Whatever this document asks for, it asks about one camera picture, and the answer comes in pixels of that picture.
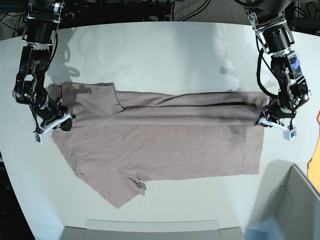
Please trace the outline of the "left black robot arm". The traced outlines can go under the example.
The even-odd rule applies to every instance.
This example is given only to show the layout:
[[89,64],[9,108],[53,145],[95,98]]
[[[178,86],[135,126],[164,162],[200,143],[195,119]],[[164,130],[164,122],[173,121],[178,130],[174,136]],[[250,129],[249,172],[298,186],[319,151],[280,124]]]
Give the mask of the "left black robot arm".
[[[269,97],[269,103],[261,108],[257,125],[282,127],[282,120],[293,120],[297,109],[307,103],[311,91],[297,54],[291,49],[295,43],[285,18],[285,9],[290,0],[245,0],[237,1],[243,6],[255,32],[259,50],[256,79],[259,88]],[[261,64],[264,55],[271,57],[267,67],[279,85],[277,94],[269,92],[261,82]]]

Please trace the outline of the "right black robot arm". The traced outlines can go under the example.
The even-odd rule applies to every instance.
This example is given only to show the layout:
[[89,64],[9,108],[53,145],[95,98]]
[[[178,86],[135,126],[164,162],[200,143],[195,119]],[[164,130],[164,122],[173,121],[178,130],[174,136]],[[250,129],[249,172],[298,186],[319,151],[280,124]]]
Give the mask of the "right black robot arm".
[[45,74],[56,54],[58,29],[65,7],[63,0],[31,0],[22,33],[23,47],[12,96],[15,101],[30,108],[35,133],[43,134],[54,128],[70,131],[75,115],[68,113],[62,98],[53,99],[44,87]]

